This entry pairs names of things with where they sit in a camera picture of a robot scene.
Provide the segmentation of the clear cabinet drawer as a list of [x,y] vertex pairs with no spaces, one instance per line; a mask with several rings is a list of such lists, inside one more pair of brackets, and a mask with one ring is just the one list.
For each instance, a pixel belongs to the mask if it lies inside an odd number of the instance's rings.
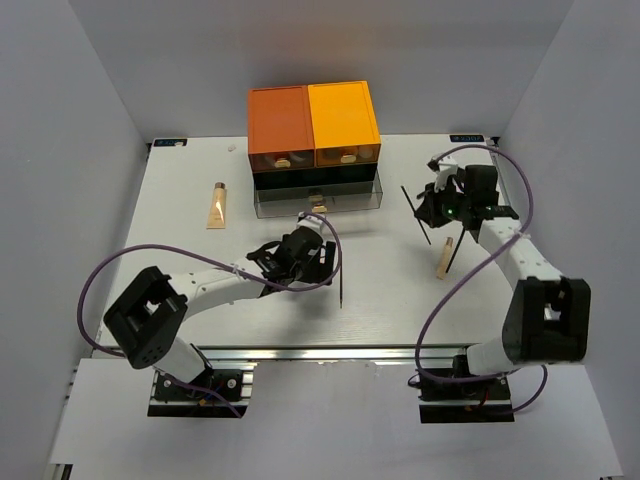
[[254,190],[260,219],[297,216],[301,212],[330,214],[378,209],[383,189],[378,174],[371,181]]

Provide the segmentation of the clear yellow box drawer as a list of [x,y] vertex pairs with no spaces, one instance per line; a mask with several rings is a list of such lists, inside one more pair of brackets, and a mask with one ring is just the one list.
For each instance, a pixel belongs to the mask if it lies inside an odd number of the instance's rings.
[[317,167],[377,163],[380,144],[321,148],[316,152]]

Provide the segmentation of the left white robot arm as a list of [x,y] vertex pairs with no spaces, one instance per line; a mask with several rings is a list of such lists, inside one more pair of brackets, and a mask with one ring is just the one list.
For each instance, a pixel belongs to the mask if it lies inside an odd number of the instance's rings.
[[293,283],[328,283],[336,253],[335,241],[299,226],[246,254],[229,270],[216,266],[165,274],[147,267],[107,309],[103,321],[133,368],[152,367],[177,381],[188,398],[199,399],[213,387],[214,370],[199,349],[179,337],[182,324],[202,312],[260,299]]

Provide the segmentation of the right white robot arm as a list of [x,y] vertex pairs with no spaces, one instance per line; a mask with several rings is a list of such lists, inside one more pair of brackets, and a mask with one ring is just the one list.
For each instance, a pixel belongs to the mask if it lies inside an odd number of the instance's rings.
[[526,365],[581,362],[591,306],[587,282],[566,277],[526,237],[515,210],[499,202],[495,167],[460,167],[450,157],[428,166],[436,179],[420,194],[416,218],[431,228],[460,222],[513,292],[500,334],[455,357],[453,390],[472,399],[486,389],[488,376]]

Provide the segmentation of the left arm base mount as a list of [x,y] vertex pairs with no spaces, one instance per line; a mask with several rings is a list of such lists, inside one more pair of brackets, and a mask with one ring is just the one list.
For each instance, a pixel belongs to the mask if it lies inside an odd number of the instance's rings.
[[208,359],[204,372],[187,388],[154,370],[147,416],[159,418],[240,419],[252,395],[255,363]]

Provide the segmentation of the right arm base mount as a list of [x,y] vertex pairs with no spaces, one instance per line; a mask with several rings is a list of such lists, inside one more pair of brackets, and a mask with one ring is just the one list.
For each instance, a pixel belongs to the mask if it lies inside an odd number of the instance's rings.
[[474,383],[435,382],[418,370],[407,386],[418,393],[422,424],[510,423],[511,392],[505,378]]

